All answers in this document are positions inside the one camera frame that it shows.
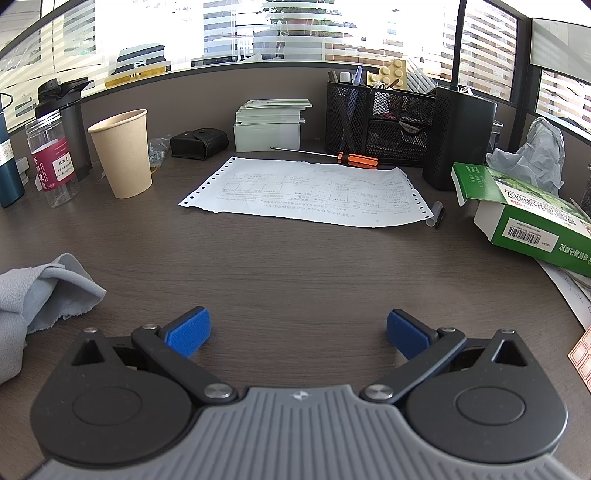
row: orange screwdriver handle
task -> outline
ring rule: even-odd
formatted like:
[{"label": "orange screwdriver handle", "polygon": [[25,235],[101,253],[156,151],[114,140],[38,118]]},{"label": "orange screwdriver handle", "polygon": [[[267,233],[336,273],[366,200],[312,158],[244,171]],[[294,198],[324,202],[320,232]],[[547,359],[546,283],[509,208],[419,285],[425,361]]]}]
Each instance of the orange screwdriver handle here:
[{"label": "orange screwdriver handle", "polygon": [[354,161],[347,162],[351,167],[359,167],[359,168],[369,168],[370,170],[376,170],[377,167],[375,165],[367,165],[366,163],[356,163]]},{"label": "orange screwdriver handle", "polygon": [[343,152],[340,152],[339,155],[337,156],[337,162],[338,163],[343,163],[344,161],[347,162],[354,162],[354,163],[361,163],[364,165],[370,165],[370,166],[377,166],[378,165],[378,159],[374,158],[374,157],[366,157],[365,155],[357,155],[357,154],[345,154]]}]

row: teal water bottle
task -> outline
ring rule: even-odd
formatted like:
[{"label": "teal water bottle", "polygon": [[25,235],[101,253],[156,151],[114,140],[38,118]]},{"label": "teal water bottle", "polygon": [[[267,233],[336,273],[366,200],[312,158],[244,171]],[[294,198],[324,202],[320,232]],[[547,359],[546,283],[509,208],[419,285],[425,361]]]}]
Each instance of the teal water bottle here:
[{"label": "teal water bottle", "polygon": [[[0,95],[9,96],[10,103],[7,106],[12,104],[12,95],[2,92]],[[14,153],[12,153],[4,110],[2,102],[0,102],[0,205],[6,208],[24,194],[25,189],[22,186],[21,176],[18,174],[17,162],[14,160]]]}]

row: dark wood surface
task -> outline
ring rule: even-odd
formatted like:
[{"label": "dark wood surface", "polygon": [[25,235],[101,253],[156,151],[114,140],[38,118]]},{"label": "dark wood surface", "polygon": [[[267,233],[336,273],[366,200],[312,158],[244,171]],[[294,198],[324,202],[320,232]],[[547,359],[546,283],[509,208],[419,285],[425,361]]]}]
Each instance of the dark wood surface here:
[{"label": "dark wood surface", "polygon": [[591,476],[591,398],[567,359],[583,329],[532,258],[490,245],[472,223],[474,212],[458,208],[454,193],[433,190],[416,168],[404,170],[427,203],[446,207],[440,229],[422,222],[350,228],[177,206],[229,154],[168,158],[154,184],[127,200],[113,197],[97,166],[66,205],[50,209],[29,185],[0,212],[0,271],[70,252],[108,291],[90,313],[29,335],[21,373],[0,385],[0,473],[7,480],[42,460],[29,409],[80,329],[127,335],[195,305],[212,315],[211,338],[196,360],[239,388],[360,389],[402,361],[385,337],[392,308],[469,336],[514,327],[569,409],[557,457]]}]

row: grey cloth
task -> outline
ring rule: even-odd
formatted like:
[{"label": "grey cloth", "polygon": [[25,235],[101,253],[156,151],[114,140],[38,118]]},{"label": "grey cloth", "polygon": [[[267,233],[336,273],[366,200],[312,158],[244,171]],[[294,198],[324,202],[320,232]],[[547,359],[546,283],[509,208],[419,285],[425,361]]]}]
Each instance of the grey cloth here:
[{"label": "grey cloth", "polygon": [[0,384],[21,371],[28,333],[88,312],[105,294],[71,254],[0,275]]}]

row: kraft paper cup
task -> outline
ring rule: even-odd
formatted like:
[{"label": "kraft paper cup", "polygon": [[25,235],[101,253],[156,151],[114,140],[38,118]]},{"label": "kraft paper cup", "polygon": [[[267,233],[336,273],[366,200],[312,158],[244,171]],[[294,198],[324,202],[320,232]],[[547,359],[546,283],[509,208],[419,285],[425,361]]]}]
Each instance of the kraft paper cup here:
[{"label": "kraft paper cup", "polygon": [[118,199],[138,195],[152,185],[146,113],[146,109],[120,113],[88,129]]}]

